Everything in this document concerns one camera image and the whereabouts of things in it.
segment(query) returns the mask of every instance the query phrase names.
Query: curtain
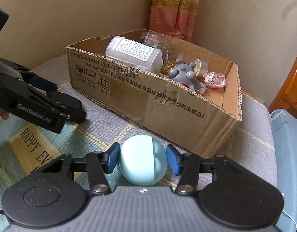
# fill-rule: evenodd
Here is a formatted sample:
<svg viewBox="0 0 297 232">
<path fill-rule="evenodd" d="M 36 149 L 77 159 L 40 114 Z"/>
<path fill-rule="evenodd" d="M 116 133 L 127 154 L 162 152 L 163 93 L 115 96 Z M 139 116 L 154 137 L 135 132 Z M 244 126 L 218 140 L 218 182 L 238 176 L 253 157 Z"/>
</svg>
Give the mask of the curtain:
<svg viewBox="0 0 297 232">
<path fill-rule="evenodd" d="M 191 41 L 199 0 L 153 0 L 149 29 Z"/>
</svg>

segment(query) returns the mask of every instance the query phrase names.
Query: bottle label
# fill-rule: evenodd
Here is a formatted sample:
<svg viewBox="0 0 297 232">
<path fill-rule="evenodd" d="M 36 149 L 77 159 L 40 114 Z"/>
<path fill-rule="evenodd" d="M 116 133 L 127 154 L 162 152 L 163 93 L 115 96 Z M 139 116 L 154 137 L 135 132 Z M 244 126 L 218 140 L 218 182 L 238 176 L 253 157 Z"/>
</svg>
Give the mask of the bottle label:
<svg viewBox="0 0 297 232">
<path fill-rule="evenodd" d="M 129 39 L 121 41 L 117 47 L 117 51 L 136 57 L 140 60 L 147 61 L 154 48 L 138 43 Z"/>
</svg>

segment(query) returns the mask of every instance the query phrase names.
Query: blue cushion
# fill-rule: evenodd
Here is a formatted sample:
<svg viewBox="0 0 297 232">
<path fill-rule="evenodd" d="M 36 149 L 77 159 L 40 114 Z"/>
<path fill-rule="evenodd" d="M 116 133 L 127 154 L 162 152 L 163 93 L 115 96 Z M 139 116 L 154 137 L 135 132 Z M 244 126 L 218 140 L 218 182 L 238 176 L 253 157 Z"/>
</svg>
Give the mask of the blue cushion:
<svg viewBox="0 0 297 232">
<path fill-rule="evenodd" d="M 271 118 L 278 189 L 284 193 L 284 211 L 297 223 L 297 119 L 283 109 L 276 109 Z M 294 222 L 284 213 L 277 227 L 283 232 L 296 231 Z"/>
</svg>

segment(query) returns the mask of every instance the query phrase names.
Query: gold curtain trim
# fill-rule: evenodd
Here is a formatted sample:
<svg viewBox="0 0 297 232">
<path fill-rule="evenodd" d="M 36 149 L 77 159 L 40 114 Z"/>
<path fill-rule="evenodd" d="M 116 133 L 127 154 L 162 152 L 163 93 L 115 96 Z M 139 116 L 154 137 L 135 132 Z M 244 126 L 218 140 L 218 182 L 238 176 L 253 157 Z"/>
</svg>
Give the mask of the gold curtain trim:
<svg viewBox="0 0 297 232">
<path fill-rule="evenodd" d="M 153 0 L 152 5 L 162 5 L 171 9 L 183 9 L 187 12 L 197 13 L 198 5 L 192 4 L 188 0 Z"/>
</svg>

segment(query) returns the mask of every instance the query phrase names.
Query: gray ribbed surface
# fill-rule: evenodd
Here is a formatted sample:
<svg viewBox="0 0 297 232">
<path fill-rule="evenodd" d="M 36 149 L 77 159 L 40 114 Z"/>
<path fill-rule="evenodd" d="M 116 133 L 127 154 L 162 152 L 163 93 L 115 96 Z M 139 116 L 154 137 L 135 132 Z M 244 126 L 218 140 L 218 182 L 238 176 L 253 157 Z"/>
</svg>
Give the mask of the gray ribbed surface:
<svg viewBox="0 0 297 232">
<path fill-rule="evenodd" d="M 11 226 L 5 232 L 230 232 L 215 224 L 191 197 L 169 187 L 117 187 L 114 193 L 92 199 L 73 221 L 57 228 L 32 230 Z M 263 232 L 276 231 L 273 227 Z"/>
</svg>

